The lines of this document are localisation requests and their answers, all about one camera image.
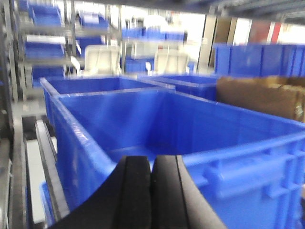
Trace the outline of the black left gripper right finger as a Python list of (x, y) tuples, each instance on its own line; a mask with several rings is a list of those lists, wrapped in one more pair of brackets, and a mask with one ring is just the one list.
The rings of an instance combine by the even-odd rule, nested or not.
[(153, 229), (224, 229), (181, 156), (157, 156), (151, 179)]

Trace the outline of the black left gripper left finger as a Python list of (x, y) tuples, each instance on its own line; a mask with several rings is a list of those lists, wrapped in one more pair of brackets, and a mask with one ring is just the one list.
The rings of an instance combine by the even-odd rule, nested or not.
[(147, 157), (123, 156), (105, 182), (53, 229), (149, 229), (151, 171)]

